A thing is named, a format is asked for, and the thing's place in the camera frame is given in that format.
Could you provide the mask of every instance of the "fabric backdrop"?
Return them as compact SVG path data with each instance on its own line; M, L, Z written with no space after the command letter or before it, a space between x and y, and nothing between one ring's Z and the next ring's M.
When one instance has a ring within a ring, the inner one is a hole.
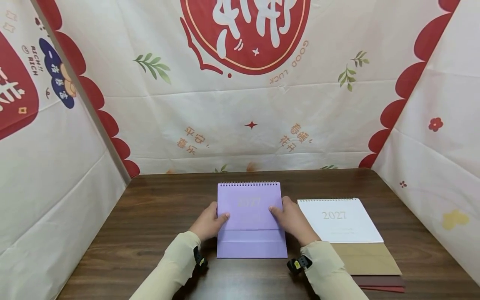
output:
M461 0L373 165L478 284L479 15L480 1Z
M0 2L0 299L54 299L125 183L29 1Z
M438 0L39 3L75 72L95 82L131 176L355 168L373 153L370 167L416 40L447 13ZM445 26L419 47L433 50Z
M130 176L373 166L480 282L475 0L199 3L39 1Z

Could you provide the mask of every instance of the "sleeve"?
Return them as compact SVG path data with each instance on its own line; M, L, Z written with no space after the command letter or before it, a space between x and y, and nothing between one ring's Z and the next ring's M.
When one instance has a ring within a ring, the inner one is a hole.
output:
M329 242L315 241L300 251L312 261L305 275L322 300L368 300Z
M193 232L177 235L165 250L157 267L139 286L130 300L171 300L179 288L192 277L196 262L193 249L200 239Z

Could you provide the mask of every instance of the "hand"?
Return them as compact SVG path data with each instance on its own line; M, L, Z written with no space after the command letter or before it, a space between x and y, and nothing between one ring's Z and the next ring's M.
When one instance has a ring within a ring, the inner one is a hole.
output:
M212 202L206 209L204 209L188 231L196 234L200 241L204 242L216 236L229 217L230 214L226 213L217 218L216 202Z
M269 210L280 226L299 241L301 247L321 240L308 223L298 204L292 202L290 197L282 198L282 206L283 210L275 206L269 207Z

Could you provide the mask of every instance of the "leaf branch print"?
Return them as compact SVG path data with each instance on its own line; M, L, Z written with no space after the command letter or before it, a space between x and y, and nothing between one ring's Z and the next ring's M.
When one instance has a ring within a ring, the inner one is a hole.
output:
M363 57L367 54L367 52L361 50L359 53L357 53L357 56L353 60L355 62L355 67L362 67L364 63L369 64L370 61L368 59L363 59Z
M215 171L213 171L212 173L227 173L227 170L225 170L226 168L227 168L227 165L223 165L222 168L220 169L220 171L218 171L215 168Z
M369 61L368 59L363 58L363 57L365 56L365 54L367 54L367 52L361 50L361 51L359 51L359 52L357 53L357 55L355 56L355 58L350 59L350 60L352 60L352 61L355 63L355 67L358 67L358 66L362 67L364 63L366 63L366 64L369 64L369 63L370 63L370 61ZM355 75L355 74L357 74L357 72L354 71L354 70L349 69L349 68L348 68L348 64L347 64L347 66L345 67L345 71L343 71L343 72L338 76L338 79L337 79L337 81L340 82L340 87L342 87L343 84L345 84L345 82L346 82L346 83L347 83L347 89L348 89L349 91L352 91L353 86L352 86L351 83L352 83L352 82L355 82L356 80L355 80L355 78L354 78L353 76L350 76L350 75Z
M160 77L166 83L172 84L172 82L170 81L170 77L165 72L165 71L170 71L170 68L163 63L159 63L161 59L160 57L155 57L151 61L148 61L149 59L151 59L151 57L152 57L152 53L148 53L147 55L145 55L145 57L143 55L139 55L133 61L137 62L145 71L145 73L147 73L147 69L148 69L152 74L153 78L155 78L155 80L157 79L157 73L158 73L158 75L160 75Z
M331 169L338 169L338 168L335 167L334 165L329 165L322 168L322 170L331 170Z
M355 75L357 74L357 72L355 72L354 70L350 70L348 68L348 64L347 66L345 67L345 71L343 71L343 73L341 73L339 76L338 76L338 81L340 82L340 87L342 87L342 85L347 82L347 89L349 91L352 91L352 85L350 84L351 82L355 82L355 78L351 77L350 75Z

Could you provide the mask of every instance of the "wooden table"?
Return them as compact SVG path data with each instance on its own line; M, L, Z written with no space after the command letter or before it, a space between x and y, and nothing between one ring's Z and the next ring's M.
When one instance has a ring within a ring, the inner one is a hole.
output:
M148 175L132 180L59 296L59 300L127 300L211 201L222 181L280 181L292 199L362 200L407 283L405 294L365 291L370 300L480 299L480 288L369 169ZM287 240L289 257L299 246ZM317 299L286 260L217 260L216 241L202 247L209 261L174 299Z

